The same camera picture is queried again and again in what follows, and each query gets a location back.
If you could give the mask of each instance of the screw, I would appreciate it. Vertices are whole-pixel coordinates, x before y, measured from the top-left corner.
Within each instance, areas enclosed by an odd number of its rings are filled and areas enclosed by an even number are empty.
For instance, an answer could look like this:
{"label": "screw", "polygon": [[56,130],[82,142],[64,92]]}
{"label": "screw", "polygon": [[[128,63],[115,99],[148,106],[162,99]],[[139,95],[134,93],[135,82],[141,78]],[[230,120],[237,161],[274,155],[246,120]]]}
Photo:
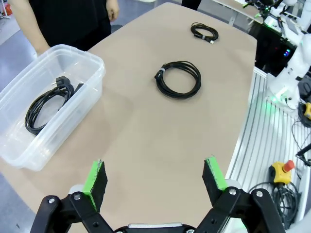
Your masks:
{"label": "screw", "polygon": [[235,189],[231,188],[231,189],[229,189],[229,193],[231,195],[236,195],[237,191]]}
{"label": "screw", "polygon": [[257,191],[256,196],[261,198],[263,196],[263,193],[261,191]]}
{"label": "screw", "polygon": [[80,198],[81,198],[80,194],[74,195],[74,197],[73,197],[73,199],[75,199],[75,200],[80,200]]}

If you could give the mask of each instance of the person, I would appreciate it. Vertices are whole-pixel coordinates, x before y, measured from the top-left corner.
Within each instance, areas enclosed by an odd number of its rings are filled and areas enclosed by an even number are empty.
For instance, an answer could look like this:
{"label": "person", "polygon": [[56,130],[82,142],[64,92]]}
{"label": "person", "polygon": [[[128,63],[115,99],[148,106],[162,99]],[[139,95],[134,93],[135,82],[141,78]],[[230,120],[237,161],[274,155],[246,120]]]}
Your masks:
{"label": "person", "polygon": [[21,30],[37,54],[66,44],[89,50],[111,34],[118,0],[9,0]]}
{"label": "person", "polygon": [[181,5],[196,11],[200,3],[201,0],[182,0]]}

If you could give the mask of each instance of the aluminum profile platform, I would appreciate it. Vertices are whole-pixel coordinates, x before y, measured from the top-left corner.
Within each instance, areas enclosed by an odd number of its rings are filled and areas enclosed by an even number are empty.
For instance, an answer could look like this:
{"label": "aluminum profile platform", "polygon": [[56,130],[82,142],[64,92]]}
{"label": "aluminum profile platform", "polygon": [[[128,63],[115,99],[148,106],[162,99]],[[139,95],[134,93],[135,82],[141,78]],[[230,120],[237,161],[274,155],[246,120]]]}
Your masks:
{"label": "aluminum profile platform", "polygon": [[[281,110],[267,100],[266,89],[267,74],[255,67],[245,122],[225,176],[226,179],[238,181],[245,192],[261,182],[268,181],[270,165],[289,159],[293,160],[296,166],[292,170],[292,182],[299,188],[298,175],[302,175],[305,166],[295,155],[300,148],[311,142],[311,129],[298,121],[297,111]],[[294,140],[292,128],[299,146]],[[310,152],[305,156],[307,159],[311,158]],[[273,189],[269,184],[257,188],[265,188],[269,193],[272,193]],[[231,219],[224,232],[242,233],[246,232],[245,230],[239,219]]]}

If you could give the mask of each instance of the green tape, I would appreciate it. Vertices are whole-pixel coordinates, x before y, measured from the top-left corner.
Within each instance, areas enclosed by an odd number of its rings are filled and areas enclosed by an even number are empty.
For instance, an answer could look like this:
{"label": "green tape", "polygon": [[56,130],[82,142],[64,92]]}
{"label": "green tape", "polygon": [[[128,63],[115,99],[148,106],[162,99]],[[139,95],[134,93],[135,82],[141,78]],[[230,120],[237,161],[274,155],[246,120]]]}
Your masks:
{"label": "green tape", "polygon": [[84,187],[82,189],[82,192],[90,198],[95,209],[96,209],[96,205],[95,205],[94,198],[92,196],[92,189],[96,181],[98,171],[101,168],[102,164],[103,162],[101,160],[93,162],[91,171],[89,172],[88,177],[86,179],[86,183],[84,184]]}
{"label": "green tape", "polygon": [[228,188],[228,184],[225,181],[225,177],[222,171],[220,171],[216,158],[215,157],[206,158],[206,163],[214,176],[214,180],[216,182],[218,189],[224,191],[226,188]]}

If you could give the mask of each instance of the clear plastic bin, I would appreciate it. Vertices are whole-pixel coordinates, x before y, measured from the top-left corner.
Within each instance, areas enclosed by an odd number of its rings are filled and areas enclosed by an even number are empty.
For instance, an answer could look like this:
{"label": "clear plastic bin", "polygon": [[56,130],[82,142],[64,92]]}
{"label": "clear plastic bin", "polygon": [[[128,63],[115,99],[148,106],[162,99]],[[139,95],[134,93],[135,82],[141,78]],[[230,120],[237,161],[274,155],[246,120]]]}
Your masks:
{"label": "clear plastic bin", "polygon": [[[54,46],[33,61],[0,93],[2,158],[18,168],[41,170],[102,95],[104,74],[101,58],[66,45]],[[35,136],[25,128],[26,113],[62,75],[74,88],[84,85],[62,108],[59,96],[44,105],[35,127],[49,123]]]}

